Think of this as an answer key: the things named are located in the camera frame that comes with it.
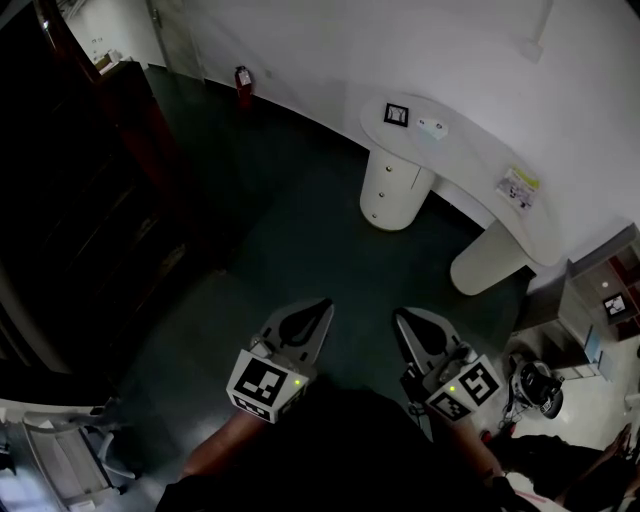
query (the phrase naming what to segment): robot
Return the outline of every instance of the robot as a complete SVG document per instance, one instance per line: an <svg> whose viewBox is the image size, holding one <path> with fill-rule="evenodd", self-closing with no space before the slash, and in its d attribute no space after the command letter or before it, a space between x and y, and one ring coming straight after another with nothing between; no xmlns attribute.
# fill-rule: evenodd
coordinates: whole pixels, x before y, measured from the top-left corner
<svg viewBox="0 0 640 512"><path fill-rule="evenodd" d="M478 356L451 323L426 309L398 308L392 318L408 368L400 382L414 415L432 408L450 423L478 411L502 388L486 355Z"/></svg>
<svg viewBox="0 0 640 512"><path fill-rule="evenodd" d="M315 380L313 367L327 336L330 299L296 302L273 313L241 350L227 385L231 402L276 423ZM393 325L408 363L402 383L414 410L431 407L455 423L480 409L502 384L486 356L460 340L445 318L425 309L399 308Z"/></svg>
<svg viewBox="0 0 640 512"><path fill-rule="evenodd" d="M276 423L304 396L333 319L331 299L296 302L273 313L242 350L227 384L231 402Z"/></svg>

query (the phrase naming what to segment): small black square sign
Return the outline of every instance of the small black square sign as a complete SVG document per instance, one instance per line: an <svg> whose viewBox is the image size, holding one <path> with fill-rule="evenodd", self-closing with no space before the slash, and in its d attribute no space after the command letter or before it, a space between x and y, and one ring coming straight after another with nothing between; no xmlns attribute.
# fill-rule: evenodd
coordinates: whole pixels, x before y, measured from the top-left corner
<svg viewBox="0 0 640 512"><path fill-rule="evenodd" d="M259 359L252 359L233 389L271 407L287 374Z"/></svg>
<svg viewBox="0 0 640 512"><path fill-rule="evenodd" d="M409 109L393 103L387 103L387 107L384 110L384 122L406 128L409 126Z"/></svg>
<svg viewBox="0 0 640 512"><path fill-rule="evenodd" d="M482 363L478 363L460 377L460 384L467 390L478 407L500 387Z"/></svg>
<svg viewBox="0 0 640 512"><path fill-rule="evenodd" d="M444 392L429 405L440 411L451 421L458 421L471 412L460 402Z"/></svg>
<svg viewBox="0 0 640 512"><path fill-rule="evenodd" d="M246 400L243 400L239 396L233 395L233 399L235 400L236 405L241 409L244 409L245 411L250 412L251 414L255 414L256 416L259 416L263 420L269 421L271 419L271 416L269 415L269 411L265 411L264 409L261 409L260 407L253 405L252 403L247 402Z"/></svg>

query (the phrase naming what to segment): human hand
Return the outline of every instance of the human hand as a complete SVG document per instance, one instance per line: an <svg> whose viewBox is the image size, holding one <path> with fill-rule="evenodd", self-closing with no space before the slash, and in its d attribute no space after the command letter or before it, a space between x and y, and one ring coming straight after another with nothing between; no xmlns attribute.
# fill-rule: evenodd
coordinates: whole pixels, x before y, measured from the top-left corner
<svg viewBox="0 0 640 512"><path fill-rule="evenodd" d="M607 446L603 452L605 460L622 455L629 448L629 441L631 440L631 423L627 423L620 433L616 436L613 442Z"/></svg>

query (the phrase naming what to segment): human arm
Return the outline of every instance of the human arm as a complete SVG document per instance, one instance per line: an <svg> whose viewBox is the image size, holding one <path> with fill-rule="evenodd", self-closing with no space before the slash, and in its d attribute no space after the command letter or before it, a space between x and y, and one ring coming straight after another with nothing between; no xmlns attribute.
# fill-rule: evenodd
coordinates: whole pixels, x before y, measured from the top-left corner
<svg viewBox="0 0 640 512"><path fill-rule="evenodd" d="M222 428L191 452L181 478L223 473L268 427L269 423L253 414L236 412Z"/></svg>
<svg viewBox="0 0 640 512"><path fill-rule="evenodd" d="M453 450L485 485L491 487L494 478L504 476L498 459L480 440L471 419L450 425L436 413L430 412L429 417L434 443Z"/></svg>

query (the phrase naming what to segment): cable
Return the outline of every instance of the cable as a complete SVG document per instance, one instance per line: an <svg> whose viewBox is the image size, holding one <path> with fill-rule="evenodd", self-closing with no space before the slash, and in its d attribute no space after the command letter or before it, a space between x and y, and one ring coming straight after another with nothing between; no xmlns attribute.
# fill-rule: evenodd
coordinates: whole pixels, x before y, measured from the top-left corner
<svg viewBox="0 0 640 512"><path fill-rule="evenodd" d="M426 435L424 433L424 430L422 429L422 420L420 419L422 416L426 416L427 414L424 405L409 402L409 406L407 407L407 409L409 411L409 416L414 416L416 418L416 424L418 425L418 428L424 435Z"/></svg>

